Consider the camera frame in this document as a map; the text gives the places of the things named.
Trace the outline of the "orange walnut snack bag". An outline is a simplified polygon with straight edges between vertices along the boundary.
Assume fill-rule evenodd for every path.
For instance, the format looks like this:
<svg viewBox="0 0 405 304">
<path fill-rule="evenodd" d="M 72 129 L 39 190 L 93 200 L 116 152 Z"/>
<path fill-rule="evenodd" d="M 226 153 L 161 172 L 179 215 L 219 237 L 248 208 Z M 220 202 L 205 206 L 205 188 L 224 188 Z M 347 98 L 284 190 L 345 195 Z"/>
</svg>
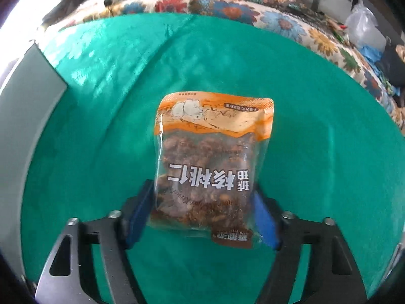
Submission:
<svg viewBox="0 0 405 304">
<path fill-rule="evenodd" d="M 270 98 L 182 91 L 158 106 L 156 226 L 208 233 L 217 244 L 253 245 L 252 193 L 273 129 Z"/>
</svg>

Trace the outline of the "green satin tablecloth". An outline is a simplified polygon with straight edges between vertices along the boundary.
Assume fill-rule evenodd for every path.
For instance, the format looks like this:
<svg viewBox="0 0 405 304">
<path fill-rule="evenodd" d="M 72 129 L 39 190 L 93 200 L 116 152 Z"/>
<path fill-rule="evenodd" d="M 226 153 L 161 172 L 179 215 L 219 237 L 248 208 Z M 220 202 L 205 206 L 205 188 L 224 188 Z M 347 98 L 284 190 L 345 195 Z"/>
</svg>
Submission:
<svg viewBox="0 0 405 304">
<path fill-rule="evenodd" d="M 130 14 L 55 34 L 67 83 L 22 203 L 23 263 L 43 278 L 69 218 L 106 217 L 152 183 L 127 251 L 148 303 L 254 303 L 281 244 L 253 193 L 341 230 L 367 295 L 404 226 L 404 137 L 361 59 L 191 14 Z"/>
</svg>

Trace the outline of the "black cloth bag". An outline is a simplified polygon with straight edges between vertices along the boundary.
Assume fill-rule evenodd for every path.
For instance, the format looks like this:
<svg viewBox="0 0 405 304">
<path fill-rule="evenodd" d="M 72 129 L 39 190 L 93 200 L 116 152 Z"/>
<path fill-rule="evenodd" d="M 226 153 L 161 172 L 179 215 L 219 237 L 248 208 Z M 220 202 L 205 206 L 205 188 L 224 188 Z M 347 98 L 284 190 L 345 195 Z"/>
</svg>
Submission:
<svg viewBox="0 0 405 304">
<path fill-rule="evenodd" d="M 405 65 L 394 45 L 387 45 L 382 57 L 375 64 L 393 86 L 404 87 Z"/>
</svg>

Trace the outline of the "blue plastic bag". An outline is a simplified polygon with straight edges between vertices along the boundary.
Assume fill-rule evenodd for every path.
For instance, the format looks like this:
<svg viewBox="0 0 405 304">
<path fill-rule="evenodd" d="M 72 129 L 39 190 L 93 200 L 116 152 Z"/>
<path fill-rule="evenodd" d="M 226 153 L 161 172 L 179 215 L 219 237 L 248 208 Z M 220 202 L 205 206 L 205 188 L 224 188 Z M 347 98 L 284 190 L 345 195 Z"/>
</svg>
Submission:
<svg viewBox="0 0 405 304">
<path fill-rule="evenodd" d="M 362 56 L 371 65 L 381 60 L 383 53 L 370 45 L 364 45 L 359 49 Z"/>
</svg>

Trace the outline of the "clear plastic bag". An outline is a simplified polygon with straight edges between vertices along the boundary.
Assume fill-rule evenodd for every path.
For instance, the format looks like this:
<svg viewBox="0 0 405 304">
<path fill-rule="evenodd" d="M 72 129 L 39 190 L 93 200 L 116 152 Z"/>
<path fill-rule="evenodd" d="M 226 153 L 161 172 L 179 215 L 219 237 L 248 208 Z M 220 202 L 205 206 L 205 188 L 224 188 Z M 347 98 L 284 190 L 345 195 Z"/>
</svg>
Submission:
<svg viewBox="0 0 405 304">
<path fill-rule="evenodd" d="M 378 30 L 378 21 L 363 0 L 351 1 L 351 13 L 345 25 L 349 41 L 358 49 L 370 46 L 383 52 L 387 39 Z"/>
</svg>

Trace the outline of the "floral sofa cover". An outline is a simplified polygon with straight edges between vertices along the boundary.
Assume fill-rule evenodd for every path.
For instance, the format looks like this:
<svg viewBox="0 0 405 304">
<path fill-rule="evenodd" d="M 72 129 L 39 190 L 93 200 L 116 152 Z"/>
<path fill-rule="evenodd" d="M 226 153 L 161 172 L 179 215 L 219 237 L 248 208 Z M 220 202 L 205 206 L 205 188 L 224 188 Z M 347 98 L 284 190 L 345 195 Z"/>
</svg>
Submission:
<svg viewBox="0 0 405 304">
<path fill-rule="evenodd" d="M 215 16 L 267 30 L 290 39 L 342 69 L 366 89 L 400 128 L 404 110 L 391 84 L 378 75 L 331 17 L 307 6 L 272 8 L 244 0 L 87 0 L 54 26 L 61 30 L 101 18 L 154 12 Z"/>
</svg>

